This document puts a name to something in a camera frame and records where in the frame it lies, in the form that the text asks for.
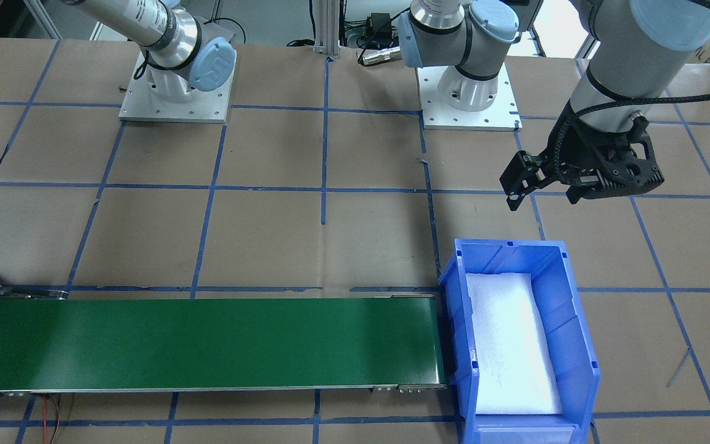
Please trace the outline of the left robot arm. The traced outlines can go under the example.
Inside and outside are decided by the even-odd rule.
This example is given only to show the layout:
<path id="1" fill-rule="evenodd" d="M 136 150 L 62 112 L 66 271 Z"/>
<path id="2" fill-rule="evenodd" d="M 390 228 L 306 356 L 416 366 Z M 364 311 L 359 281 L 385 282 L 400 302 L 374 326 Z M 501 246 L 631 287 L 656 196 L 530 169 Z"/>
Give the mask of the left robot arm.
<path id="1" fill-rule="evenodd" d="M 539 155 L 521 150 L 500 177 L 507 205 L 559 182 L 570 203 L 647 193 L 663 184 L 648 134 L 655 104 L 693 51 L 710 39 L 710 1 L 574 1 L 600 43 Z M 407 67 L 444 67 L 440 92 L 464 112 L 489 106 L 505 56 L 538 1 L 413 1 L 398 15 Z"/>

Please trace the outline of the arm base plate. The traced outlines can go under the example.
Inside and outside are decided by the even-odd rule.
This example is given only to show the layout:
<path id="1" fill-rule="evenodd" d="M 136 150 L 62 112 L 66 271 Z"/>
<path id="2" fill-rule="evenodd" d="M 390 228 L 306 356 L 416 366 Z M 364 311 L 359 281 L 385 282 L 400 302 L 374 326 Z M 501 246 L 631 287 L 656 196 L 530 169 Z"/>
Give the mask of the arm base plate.
<path id="1" fill-rule="evenodd" d="M 423 127 L 431 130 L 512 131 L 522 127 L 509 74 L 474 81 L 455 67 L 416 69 Z"/>
<path id="2" fill-rule="evenodd" d="M 225 124 L 231 104 L 234 74 L 211 92 L 200 92 L 175 74 L 146 67 L 140 79 L 130 79 L 119 118 L 142 123 Z"/>

